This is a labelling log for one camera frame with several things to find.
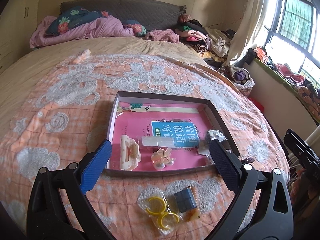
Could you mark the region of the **pink booklet with blue label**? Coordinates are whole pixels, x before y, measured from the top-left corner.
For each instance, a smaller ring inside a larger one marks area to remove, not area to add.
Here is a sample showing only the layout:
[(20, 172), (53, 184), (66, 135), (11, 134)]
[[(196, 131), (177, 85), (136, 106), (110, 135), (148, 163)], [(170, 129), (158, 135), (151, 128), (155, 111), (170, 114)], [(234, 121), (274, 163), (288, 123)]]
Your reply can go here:
[(120, 101), (111, 119), (109, 138), (112, 154), (108, 168), (120, 170), (120, 137), (127, 135), (136, 143), (143, 136), (172, 137), (175, 148), (171, 148), (172, 166), (156, 170), (151, 155), (168, 147), (139, 146), (141, 162), (132, 171), (156, 172), (185, 170), (210, 164), (208, 156), (198, 154), (200, 139), (212, 129), (213, 123), (207, 113), (207, 105), (200, 103), (128, 103)]

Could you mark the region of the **cream curtain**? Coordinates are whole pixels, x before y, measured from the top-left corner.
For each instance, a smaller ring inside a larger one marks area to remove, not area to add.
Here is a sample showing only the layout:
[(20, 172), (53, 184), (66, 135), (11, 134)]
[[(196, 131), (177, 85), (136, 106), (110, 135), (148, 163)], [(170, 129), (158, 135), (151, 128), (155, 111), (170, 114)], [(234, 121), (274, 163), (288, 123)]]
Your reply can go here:
[(240, 62), (246, 51), (254, 44), (263, 26), (268, 0), (248, 0), (244, 17), (234, 35), (224, 66)]

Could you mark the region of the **silver jewelry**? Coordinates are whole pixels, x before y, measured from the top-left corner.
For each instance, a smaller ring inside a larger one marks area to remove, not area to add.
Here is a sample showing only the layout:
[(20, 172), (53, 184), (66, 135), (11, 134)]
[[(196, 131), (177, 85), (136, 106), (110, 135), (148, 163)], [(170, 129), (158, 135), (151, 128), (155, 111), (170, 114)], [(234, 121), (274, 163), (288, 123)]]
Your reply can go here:
[(217, 139), (219, 142), (227, 140), (227, 137), (218, 129), (209, 129), (203, 139), (200, 139), (198, 154), (209, 156), (209, 146), (212, 140)]

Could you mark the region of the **dark cardboard box tray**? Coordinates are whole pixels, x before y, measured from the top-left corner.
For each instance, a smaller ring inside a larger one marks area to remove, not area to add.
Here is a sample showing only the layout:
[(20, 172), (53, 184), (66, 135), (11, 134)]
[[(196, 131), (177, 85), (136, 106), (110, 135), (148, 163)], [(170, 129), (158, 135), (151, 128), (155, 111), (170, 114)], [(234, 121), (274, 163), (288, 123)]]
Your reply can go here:
[(105, 172), (114, 177), (161, 177), (209, 170), (209, 145), (239, 156), (226, 122), (213, 103), (186, 96), (120, 91), (107, 137), (112, 153)]

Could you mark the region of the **orange plaid floral blanket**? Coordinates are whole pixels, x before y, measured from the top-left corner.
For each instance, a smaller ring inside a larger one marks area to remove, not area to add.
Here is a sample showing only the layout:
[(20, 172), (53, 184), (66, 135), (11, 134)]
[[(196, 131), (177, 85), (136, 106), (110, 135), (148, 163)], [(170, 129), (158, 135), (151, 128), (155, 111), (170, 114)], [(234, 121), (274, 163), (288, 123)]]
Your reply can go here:
[[(263, 171), (290, 175), (278, 139), (262, 113), (228, 79), (196, 58), (94, 55), (70, 65), (29, 55), (1, 76), (1, 204), (26, 230), (27, 208), (39, 168), (65, 168), (105, 139), (118, 91), (183, 95), (210, 100), (243, 158)], [(165, 178), (113, 178), (102, 174), (88, 193), (103, 223), (118, 239), (161, 239), (137, 201), (163, 191), (167, 197), (197, 187), (201, 217), (182, 224), (169, 239), (204, 239), (233, 194), (214, 171)]]

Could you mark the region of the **brown leather strap wristwatch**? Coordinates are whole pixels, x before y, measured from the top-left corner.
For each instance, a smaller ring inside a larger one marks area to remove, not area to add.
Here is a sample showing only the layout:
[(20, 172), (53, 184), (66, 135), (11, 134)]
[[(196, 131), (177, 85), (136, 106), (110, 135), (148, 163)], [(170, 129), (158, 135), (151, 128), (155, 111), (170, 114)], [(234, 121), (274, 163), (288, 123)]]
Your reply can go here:
[(255, 162), (255, 159), (251, 157), (239, 157), (238, 159), (242, 164), (251, 164)]

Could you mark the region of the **cream built-in wardrobe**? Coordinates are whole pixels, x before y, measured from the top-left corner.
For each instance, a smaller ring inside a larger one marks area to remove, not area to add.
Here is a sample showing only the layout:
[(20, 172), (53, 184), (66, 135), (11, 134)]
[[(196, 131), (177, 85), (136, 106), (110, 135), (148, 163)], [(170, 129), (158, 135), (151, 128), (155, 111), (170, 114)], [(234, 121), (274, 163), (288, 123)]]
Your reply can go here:
[(1, 13), (1, 73), (31, 51), (39, 0), (9, 0)]

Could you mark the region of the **dark floral pillow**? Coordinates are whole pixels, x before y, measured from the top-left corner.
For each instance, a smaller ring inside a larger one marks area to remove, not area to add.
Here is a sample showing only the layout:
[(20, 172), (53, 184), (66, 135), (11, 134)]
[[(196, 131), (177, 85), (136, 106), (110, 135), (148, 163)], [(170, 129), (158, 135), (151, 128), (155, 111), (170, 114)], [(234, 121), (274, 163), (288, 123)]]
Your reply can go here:
[[(111, 14), (105, 10), (89, 11), (81, 6), (76, 6), (60, 14), (59, 17), (50, 24), (46, 30), (46, 35), (58, 36), (82, 24), (92, 22), (98, 18), (107, 18), (110, 15)], [(124, 20), (121, 21), (121, 23), (124, 28), (132, 28), (135, 33), (134, 36), (143, 37), (146, 35), (146, 28), (136, 20)]]

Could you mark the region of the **pearl hair clip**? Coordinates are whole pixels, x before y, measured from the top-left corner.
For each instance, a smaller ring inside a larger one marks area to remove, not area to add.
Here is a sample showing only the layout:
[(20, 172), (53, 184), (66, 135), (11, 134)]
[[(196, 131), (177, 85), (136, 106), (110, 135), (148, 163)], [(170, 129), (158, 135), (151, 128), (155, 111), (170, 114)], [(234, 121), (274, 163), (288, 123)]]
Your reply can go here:
[(171, 157), (171, 148), (159, 149), (151, 155), (151, 162), (156, 170), (163, 170), (166, 166), (172, 166), (175, 158)]

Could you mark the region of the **window with metal grille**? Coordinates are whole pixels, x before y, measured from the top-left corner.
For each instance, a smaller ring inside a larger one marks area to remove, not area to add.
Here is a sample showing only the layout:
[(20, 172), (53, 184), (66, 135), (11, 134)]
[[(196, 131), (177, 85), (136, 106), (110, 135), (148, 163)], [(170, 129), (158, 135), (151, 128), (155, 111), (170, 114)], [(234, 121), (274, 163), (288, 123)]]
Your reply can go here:
[(319, 10), (311, 0), (268, 0), (264, 43), (273, 62), (319, 88)]

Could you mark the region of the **cream hair claw clip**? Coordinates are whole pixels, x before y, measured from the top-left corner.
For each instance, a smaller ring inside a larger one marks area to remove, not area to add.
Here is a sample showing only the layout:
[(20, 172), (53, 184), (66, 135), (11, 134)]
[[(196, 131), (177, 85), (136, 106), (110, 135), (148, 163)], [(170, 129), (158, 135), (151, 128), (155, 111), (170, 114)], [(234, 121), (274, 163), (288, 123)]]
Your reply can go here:
[(140, 162), (139, 144), (129, 136), (122, 135), (120, 137), (120, 170), (132, 171), (138, 167)]

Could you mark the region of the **small clear earring bag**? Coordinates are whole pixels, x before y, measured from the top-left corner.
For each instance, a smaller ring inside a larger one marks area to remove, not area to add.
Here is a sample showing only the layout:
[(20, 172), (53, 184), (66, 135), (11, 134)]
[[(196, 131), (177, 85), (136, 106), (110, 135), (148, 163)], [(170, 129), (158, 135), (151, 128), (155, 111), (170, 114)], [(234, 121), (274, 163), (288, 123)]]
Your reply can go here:
[(156, 136), (143, 136), (139, 139), (139, 146), (147, 147), (169, 147), (175, 148), (175, 142), (172, 137), (156, 137)]

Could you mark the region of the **bag of clothes on floor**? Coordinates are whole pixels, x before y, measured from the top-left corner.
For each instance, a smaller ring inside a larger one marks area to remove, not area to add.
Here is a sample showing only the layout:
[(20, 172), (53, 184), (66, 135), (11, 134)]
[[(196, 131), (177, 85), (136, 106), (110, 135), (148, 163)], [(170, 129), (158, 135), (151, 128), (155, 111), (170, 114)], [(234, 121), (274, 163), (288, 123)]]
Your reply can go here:
[(228, 78), (244, 96), (249, 97), (255, 83), (245, 68), (222, 66), (218, 69), (218, 72)]

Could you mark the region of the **small blue plastic box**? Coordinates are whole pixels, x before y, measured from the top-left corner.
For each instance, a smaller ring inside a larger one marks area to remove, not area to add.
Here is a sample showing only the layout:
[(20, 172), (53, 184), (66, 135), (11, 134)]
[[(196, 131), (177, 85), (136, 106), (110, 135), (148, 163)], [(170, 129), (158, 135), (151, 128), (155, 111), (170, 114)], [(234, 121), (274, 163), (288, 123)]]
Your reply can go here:
[(187, 187), (182, 191), (174, 194), (177, 208), (181, 213), (197, 208), (196, 200), (194, 198), (191, 188)]

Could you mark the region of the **purple crumpled quilt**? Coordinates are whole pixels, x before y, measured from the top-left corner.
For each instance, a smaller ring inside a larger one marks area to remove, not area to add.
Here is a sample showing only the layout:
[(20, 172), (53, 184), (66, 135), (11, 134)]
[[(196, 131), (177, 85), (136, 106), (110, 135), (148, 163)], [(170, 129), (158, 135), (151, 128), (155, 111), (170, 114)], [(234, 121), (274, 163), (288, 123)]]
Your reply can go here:
[(31, 49), (51, 46), (71, 40), (99, 37), (130, 37), (135, 35), (132, 28), (124, 28), (121, 21), (111, 15), (107, 18), (98, 18), (92, 22), (82, 24), (58, 36), (46, 35), (46, 30), (54, 20), (56, 20), (56, 17), (46, 16), (40, 22), (29, 40), (29, 47)]

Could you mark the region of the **pink fuzzy garment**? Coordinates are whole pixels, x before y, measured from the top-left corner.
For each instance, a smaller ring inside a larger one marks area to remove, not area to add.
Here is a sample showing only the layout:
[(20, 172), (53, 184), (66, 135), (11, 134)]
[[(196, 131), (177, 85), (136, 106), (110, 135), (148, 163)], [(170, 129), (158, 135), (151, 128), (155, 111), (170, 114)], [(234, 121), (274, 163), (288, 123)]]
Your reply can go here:
[(166, 41), (171, 43), (178, 43), (180, 41), (179, 36), (171, 29), (150, 31), (146, 34), (144, 39), (151, 41)]

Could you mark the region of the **dark grey quilted headboard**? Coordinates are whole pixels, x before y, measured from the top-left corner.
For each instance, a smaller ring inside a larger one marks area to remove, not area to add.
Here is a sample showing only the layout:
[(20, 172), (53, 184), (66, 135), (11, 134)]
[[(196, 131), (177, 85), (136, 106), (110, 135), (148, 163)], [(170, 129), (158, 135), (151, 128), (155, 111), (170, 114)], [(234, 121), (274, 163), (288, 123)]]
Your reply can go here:
[(122, 22), (135, 20), (147, 31), (172, 29), (181, 14), (186, 13), (185, 5), (174, 5), (155, 0), (75, 0), (60, 4), (60, 12), (76, 6), (89, 11), (105, 10)]

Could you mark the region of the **pile of clothes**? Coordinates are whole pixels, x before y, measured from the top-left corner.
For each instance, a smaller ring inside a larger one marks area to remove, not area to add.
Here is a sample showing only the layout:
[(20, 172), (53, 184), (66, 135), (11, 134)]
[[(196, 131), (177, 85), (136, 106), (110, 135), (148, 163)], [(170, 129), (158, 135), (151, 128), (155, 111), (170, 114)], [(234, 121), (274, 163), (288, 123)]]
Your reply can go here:
[(178, 17), (175, 33), (182, 43), (199, 54), (201, 58), (212, 58), (217, 62), (225, 62), (231, 40), (236, 34), (232, 29), (221, 31), (204, 27), (188, 14), (181, 14)]

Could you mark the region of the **clothes on window sill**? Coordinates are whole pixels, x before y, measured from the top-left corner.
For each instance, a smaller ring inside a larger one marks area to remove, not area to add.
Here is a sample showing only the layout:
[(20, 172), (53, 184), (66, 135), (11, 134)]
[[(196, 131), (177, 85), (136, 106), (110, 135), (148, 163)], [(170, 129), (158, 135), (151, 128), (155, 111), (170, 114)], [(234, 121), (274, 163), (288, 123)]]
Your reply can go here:
[(301, 74), (294, 73), (288, 64), (274, 63), (264, 47), (249, 48), (245, 62), (257, 61), (260, 67), (282, 84), (304, 106), (316, 123), (319, 123), (319, 88)]

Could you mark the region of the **red plastic container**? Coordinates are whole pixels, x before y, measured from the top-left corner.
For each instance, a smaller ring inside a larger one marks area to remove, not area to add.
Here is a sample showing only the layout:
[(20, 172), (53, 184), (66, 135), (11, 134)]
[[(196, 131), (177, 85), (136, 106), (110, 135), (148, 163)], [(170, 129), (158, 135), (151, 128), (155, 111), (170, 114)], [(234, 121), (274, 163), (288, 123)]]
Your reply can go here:
[(257, 100), (255, 100), (252, 97), (249, 97), (248, 100), (253, 103), (253, 105), (255, 105), (257, 107), (257, 109), (259, 109), (259, 111), (261, 111), (261, 113), (264, 113), (264, 106)]

